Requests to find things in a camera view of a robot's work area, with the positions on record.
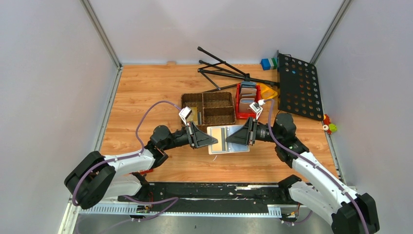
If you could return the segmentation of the black folding music stand legs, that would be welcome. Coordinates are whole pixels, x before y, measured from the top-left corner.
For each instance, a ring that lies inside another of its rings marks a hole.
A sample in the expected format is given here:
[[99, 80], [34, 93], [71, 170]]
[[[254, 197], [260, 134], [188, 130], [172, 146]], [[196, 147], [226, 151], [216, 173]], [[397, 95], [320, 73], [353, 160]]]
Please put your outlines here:
[[280, 87], [280, 83], [277, 81], [270, 81], [270, 80], [264, 80], [264, 79], [259, 79], [259, 78], [253, 78], [250, 73], [245, 73], [242, 70], [234, 67], [233, 65], [229, 64], [225, 60], [215, 56], [214, 54], [208, 52], [201, 46], [197, 47], [197, 50], [206, 54], [207, 56], [217, 60], [217, 63], [209, 63], [203, 60], [199, 60], [200, 64], [203, 64], [204, 66], [201, 68], [197, 69], [197, 72], [200, 73], [204, 78], [206, 78], [211, 84], [214, 85], [214, 89], [203, 91], [201, 93], [213, 93], [213, 92], [218, 92], [218, 91], [223, 91], [226, 89], [230, 89], [233, 87], [236, 87], [237, 84], [232, 84], [232, 85], [227, 85], [220, 87], [218, 84], [216, 84], [208, 75], [214, 75], [214, 76], [220, 76], [220, 77], [225, 77], [225, 78], [232, 78], [240, 81], [248, 81], [248, 82], [255, 82], [255, 83], [262, 83], [266, 86], [268, 86], [271, 90], [277, 93], [278, 96], [281, 94], [281, 90], [278, 90]]

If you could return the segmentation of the red white toy block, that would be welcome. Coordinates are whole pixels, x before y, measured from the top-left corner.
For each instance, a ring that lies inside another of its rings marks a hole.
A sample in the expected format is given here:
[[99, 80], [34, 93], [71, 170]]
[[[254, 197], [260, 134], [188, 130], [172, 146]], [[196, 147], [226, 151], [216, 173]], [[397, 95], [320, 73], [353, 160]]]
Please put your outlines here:
[[146, 174], [151, 173], [151, 172], [153, 172], [153, 169], [131, 172], [130, 174], [131, 174], [131, 175], [137, 175], [137, 174], [146, 175]]

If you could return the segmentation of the red plastic bin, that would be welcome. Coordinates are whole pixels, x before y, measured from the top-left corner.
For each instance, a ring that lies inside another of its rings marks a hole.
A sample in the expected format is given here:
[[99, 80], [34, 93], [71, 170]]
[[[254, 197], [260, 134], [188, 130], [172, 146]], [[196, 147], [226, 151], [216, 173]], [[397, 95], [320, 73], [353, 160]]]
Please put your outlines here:
[[250, 104], [261, 98], [261, 88], [254, 82], [243, 81], [237, 84], [235, 114], [237, 119], [255, 117]]

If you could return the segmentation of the blue green toy block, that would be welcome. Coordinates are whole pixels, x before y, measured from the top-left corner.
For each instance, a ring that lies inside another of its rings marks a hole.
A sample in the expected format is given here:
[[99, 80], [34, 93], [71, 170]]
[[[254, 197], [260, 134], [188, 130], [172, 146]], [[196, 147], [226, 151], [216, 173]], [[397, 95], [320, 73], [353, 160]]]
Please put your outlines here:
[[264, 71], [276, 70], [278, 68], [278, 58], [263, 58], [260, 65]]

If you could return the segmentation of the card holders in red bin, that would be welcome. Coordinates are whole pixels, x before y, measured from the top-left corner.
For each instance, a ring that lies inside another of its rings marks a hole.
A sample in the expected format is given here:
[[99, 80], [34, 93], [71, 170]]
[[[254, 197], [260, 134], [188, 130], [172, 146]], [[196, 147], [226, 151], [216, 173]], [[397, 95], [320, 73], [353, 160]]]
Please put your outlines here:
[[257, 95], [257, 85], [254, 82], [243, 81], [239, 89], [239, 112], [251, 113], [249, 105], [255, 101]]

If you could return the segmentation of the white card holder wallet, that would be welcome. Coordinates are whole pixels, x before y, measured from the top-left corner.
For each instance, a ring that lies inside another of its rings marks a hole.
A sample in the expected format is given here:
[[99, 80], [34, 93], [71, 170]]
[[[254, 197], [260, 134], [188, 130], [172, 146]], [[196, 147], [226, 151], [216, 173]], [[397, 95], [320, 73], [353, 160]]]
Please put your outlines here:
[[241, 129], [242, 125], [224, 125], [207, 127], [207, 134], [216, 138], [217, 143], [208, 146], [209, 155], [246, 153], [250, 151], [249, 146], [230, 143], [226, 138], [237, 130]]

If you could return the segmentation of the red green small toy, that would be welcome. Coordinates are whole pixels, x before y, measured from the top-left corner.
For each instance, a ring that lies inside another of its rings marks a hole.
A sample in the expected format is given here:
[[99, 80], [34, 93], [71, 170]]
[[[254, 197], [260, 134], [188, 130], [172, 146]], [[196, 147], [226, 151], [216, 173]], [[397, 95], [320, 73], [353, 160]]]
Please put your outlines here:
[[331, 135], [332, 133], [338, 130], [337, 126], [331, 122], [327, 114], [324, 114], [322, 123], [323, 123], [323, 130], [329, 135]]

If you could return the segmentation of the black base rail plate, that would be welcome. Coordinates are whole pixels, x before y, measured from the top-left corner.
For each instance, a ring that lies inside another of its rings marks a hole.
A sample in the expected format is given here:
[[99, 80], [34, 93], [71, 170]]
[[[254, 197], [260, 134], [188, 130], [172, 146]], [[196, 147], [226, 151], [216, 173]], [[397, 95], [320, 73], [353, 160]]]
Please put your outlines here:
[[266, 213], [270, 205], [296, 210], [299, 206], [276, 183], [156, 182], [145, 185], [133, 199], [152, 202], [151, 211], [171, 205], [176, 213]]

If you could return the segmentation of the black perforated music stand desk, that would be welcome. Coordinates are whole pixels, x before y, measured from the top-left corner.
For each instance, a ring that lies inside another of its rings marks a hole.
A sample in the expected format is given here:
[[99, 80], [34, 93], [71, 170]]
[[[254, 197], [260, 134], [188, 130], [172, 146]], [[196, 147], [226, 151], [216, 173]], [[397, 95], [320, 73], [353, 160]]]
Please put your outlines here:
[[277, 54], [278, 109], [313, 120], [324, 119], [318, 72], [315, 65]]

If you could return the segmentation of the yellow transparent tray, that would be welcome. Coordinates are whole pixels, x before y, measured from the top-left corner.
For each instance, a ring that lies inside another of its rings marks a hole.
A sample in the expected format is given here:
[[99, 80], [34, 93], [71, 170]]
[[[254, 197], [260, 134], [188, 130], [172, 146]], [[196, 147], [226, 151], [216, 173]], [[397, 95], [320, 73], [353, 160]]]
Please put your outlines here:
[[258, 83], [260, 87], [261, 99], [273, 99], [278, 96], [278, 92], [263, 83]]

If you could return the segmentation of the brown wicker divided basket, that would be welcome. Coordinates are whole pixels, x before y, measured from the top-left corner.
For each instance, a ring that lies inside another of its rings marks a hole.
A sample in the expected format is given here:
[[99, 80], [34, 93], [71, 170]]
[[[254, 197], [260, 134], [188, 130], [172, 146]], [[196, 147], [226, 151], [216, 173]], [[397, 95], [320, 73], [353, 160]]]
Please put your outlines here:
[[185, 93], [181, 95], [181, 107], [196, 107], [202, 112], [203, 132], [207, 127], [233, 125], [236, 123], [235, 104], [230, 92]]

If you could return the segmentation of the gold credit cards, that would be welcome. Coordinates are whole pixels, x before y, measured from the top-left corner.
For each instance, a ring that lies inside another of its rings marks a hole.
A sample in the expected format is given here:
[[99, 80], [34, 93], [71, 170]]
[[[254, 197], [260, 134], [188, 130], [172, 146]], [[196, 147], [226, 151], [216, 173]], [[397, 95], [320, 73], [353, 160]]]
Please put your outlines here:
[[187, 122], [194, 122], [196, 125], [202, 125], [202, 112], [198, 111], [196, 107], [190, 107], [191, 113], [187, 117]]

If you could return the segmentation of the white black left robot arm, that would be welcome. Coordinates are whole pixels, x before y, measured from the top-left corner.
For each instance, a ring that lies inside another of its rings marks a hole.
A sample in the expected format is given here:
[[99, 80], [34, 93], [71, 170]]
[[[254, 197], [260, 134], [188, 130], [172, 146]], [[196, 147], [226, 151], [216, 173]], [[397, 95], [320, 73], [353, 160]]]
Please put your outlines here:
[[122, 195], [144, 201], [149, 196], [149, 188], [144, 185], [146, 181], [141, 172], [161, 166], [169, 157], [166, 150], [186, 145], [197, 149], [217, 142], [193, 122], [174, 133], [160, 125], [141, 150], [113, 156], [104, 156], [98, 151], [89, 153], [65, 178], [64, 185], [75, 204], [83, 209], [93, 207], [104, 198]]

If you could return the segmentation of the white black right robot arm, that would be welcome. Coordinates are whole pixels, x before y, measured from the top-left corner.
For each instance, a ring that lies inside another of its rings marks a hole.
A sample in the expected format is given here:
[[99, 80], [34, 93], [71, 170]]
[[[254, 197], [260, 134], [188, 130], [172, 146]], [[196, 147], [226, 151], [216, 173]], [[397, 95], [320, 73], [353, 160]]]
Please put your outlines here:
[[272, 126], [248, 118], [244, 126], [226, 137], [226, 142], [253, 145], [273, 142], [278, 158], [304, 176], [296, 175], [278, 183], [283, 203], [298, 202], [323, 218], [335, 234], [375, 234], [380, 230], [374, 198], [359, 194], [333, 176], [296, 137], [296, 126], [289, 113], [278, 114]]

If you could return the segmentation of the gold card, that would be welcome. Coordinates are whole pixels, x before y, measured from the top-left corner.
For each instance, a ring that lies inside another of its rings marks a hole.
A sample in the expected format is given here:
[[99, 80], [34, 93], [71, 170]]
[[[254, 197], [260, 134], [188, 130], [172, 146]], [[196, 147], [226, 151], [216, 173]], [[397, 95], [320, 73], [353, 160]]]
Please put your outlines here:
[[217, 139], [217, 143], [210, 146], [211, 153], [223, 153], [226, 151], [226, 129], [225, 127], [211, 127], [209, 133]]

